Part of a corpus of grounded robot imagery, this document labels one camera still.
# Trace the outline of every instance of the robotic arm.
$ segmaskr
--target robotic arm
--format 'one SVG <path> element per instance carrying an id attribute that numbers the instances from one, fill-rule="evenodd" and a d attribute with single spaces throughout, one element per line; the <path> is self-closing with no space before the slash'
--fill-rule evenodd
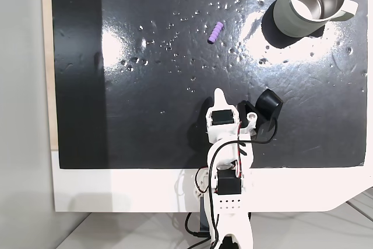
<path id="1" fill-rule="evenodd" d="M 242 101 L 237 108 L 226 102 L 221 89 L 214 93 L 214 106 L 206 114 L 210 148 L 207 170 L 197 177 L 195 194 L 203 196 L 212 246 L 219 248 L 225 236 L 239 248 L 252 249 L 250 211 L 251 171 L 254 160 L 251 143 L 269 143 L 277 131 L 282 100 L 271 90 L 259 97 L 255 107 Z M 275 127 L 269 141 L 252 141 Z"/>

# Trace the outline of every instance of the mug handle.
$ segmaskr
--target mug handle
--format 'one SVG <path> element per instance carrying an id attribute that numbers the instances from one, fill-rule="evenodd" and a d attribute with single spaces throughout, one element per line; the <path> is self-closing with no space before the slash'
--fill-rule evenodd
<path id="1" fill-rule="evenodd" d="M 342 22 L 345 20 L 349 20 L 353 16 L 355 16 L 357 7 L 358 7 L 358 3 L 351 1 L 351 0 L 346 0 L 344 4 L 342 5 L 341 10 L 331 20 L 335 22 Z"/>

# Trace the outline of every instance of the white wall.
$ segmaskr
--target white wall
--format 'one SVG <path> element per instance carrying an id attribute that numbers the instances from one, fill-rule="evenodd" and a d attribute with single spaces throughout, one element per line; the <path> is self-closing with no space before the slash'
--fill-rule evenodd
<path id="1" fill-rule="evenodd" d="M 85 217 L 54 212 L 41 0 L 0 0 L 0 248 L 56 248 Z"/>

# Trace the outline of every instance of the wire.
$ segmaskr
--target wire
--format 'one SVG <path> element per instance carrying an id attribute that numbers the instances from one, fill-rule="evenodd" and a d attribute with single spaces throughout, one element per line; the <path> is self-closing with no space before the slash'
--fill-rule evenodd
<path id="1" fill-rule="evenodd" d="M 217 231 L 217 227 L 216 227 L 216 224 L 215 224 L 215 215 L 214 215 L 214 203 L 213 203 L 213 200 L 212 200 L 212 187 L 211 187 L 211 176 L 212 176 L 212 168 L 213 168 L 213 163 L 215 161 L 215 158 L 217 156 L 217 154 L 219 153 L 219 151 L 224 148 L 225 146 L 229 145 L 229 144 L 234 144 L 234 143 L 253 143 L 253 144 L 268 144 L 269 142 L 272 141 L 272 139 L 276 136 L 277 134 L 277 127 L 278 127 L 278 124 L 277 124 L 277 119 L 274 118 L 274 121 L 275 121 L 275 131 L 273 132 L 273 135 L 271 136 L 271 138 L 269 138 L 268 140 L 266 141 L 256 141 L 256 140 L 232 140 L 232 141 L 228 141 L 226 143 L 223 143 L 221 144 L 215 151 L 212 159 L 211 159 L 211 164 L 210 164 L 210 168 L 209 168 L 209 186 L 208 186 L 208 190 L 209 190 L 209 200 L 210 200 L 210 213 L 211 213 L 211 221 L 212 221 L 212 226 L 214 228 L 214 232 L 215 232 L 215 240 L 213 242 L 213 244 L 211 245 L 211 248 L 210 249 L 214 249 L 217 245 L 217 242 L 219 240 L 219 232 Z"/>
<path id="2" fill-rule="evenodd" d="M 207 166 L 201 167 L 201 168 L 197 171 L 197 173 L 196 173 L 196 175 L 195 175 L 195 177 L 194 177 L 194 184 L 196 185 L 197 190 L 198 190 L 201 194 L 204 194 L 205 192 L 207 192 L 207 188 L 206 188 L 204 191 L 202 191 L 202 190 L 200 189 L 200 187 L 199 187 L 199 185 L 198 185 L 198 182 L 197 182 L 197 176 L 198 176 L 198 173 L 199 173 L 199 171 L 200 171 L 201 169 L 206 169 L 206 168 L 207 168 Z"/>
<path id="3" fill-rule="evenodd" d="M 193 232 L 193 231 L 189 230 L 188 222 L 189 222 L 189 218 L 191 217 L 191 215 L 192 215 L 192 212 L 189 212 L 189 213 L 187 214 L 186 218 L 185 218 L 185 224 L 184 224 L 184 226 L 185 226 L 185 230 L 186 230 L 189 234 L 191 234 L 191 235 L 193 235 L 193 236 L 195 236 L 195 237 L 201 237 L 201 238 L 207 238 L 207 237 L 210 237 L 210 233 L 209 233 L 209 232 Z"/>
<path id="4" fill-rule="evenodd" d="M 185 224 L 184 224 L 184 226 L 185 226 L 185 230 L 189 233 L 189 234 L 191 234 L 191 235 L 193 235 L 193 236 L 197 236 L 197 232 L 192 232 L 191 230 L 189 230 L 189 228 L 188 228 L 188 222 L 189 222 L 189 218 L 191 217 L 191 215 L 192 215 L 192 212 L 189 212 L 188 213 L 188 215 L 186 216 L 186 219 L 185 219 Z"/>
<path id="5" fill-rule="evenodd" d="M 193 249 L 194 247 L 197 247 L 198 245 L 201 245 L 201 244 L 205 243 L 206 241 L 209 241 L 210 239 L 211 239 L 211 237 L 208 237 L 208 238 L 206 238 L 206 239 L 204 239 L 204 240 L 202 240 L 202 241 L 200 241 L 200 242 L 198 242 L 198 243 L 190 246 L 188 249 Z"/>
<path id="6" fill-rule="evenodd" d="M 238 128 L 237 128 L 237 141 L 240 140 L 240 128 L 241 128 L 241 124 L 242 124 L 242 122 L 240 122 L 238 124 Z M 237 169 L 236 169 L 235 176 L 237 178 L 241 178 L 242 168 L 241 168 L 241 153 L 240 153 L 240 143 L 239 142 L 237 143 L 237 152 L 238 152 L 238 161 L 237 161 Z"/>

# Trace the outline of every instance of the wooden board edge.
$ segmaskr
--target wooden board edge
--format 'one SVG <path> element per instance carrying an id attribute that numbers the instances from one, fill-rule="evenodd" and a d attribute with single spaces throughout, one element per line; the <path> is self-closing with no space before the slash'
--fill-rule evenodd
<path id="1" fill-rule="evenodd" d="M 54 43 L 52 0 L 42 0 L 45 78 L 47 81 L 48 121 L 51 150 L 58 150 L 57 107 L 54 78 Z"/>

